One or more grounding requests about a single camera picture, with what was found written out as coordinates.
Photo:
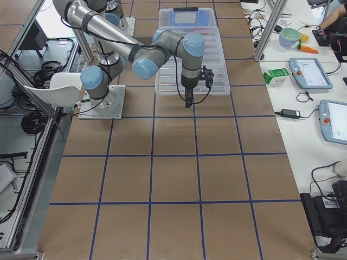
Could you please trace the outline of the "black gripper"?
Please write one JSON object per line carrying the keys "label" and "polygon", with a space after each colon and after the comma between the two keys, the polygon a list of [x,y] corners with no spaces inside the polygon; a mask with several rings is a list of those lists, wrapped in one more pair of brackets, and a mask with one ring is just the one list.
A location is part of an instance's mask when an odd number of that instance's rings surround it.
{"label": "black gripper", "polygon": [[185,108],[189,108],[194,103],[194,88],[198,85],[199,76],[195,78],[189,78],[181,75],[181,85],[185,89]]}

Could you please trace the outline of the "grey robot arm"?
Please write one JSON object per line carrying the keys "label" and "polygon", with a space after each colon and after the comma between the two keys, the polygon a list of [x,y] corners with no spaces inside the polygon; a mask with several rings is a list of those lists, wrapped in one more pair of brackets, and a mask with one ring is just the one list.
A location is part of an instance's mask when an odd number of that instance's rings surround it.
{"label": "grey robot arm", "polygon": [[151,45],[144,45],[107,20],[107,1],[54,1],[60,17],[74,28],[91,35],[118,55],[132,63],[135,74],[147,80],[167,63],[169,58],[182,60],[181,76],[176,84],[184,87],[186,107],[194,104],[194,88],[204,81],[208,89],[214,74],[203,64],[205,39],[197,33],[180,35],[171,30],[158,29]]}

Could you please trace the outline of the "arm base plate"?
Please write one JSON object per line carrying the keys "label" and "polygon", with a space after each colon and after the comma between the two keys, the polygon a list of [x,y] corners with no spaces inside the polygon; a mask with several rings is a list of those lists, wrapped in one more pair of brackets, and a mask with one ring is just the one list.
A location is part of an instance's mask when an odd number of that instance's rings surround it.
{"label": "arm base plate", "polygon": [[91,99],[85,91],[78,118],[81,120],[121,119],[125,99],[126,85],[109,85],[107,96],[101,100]]}

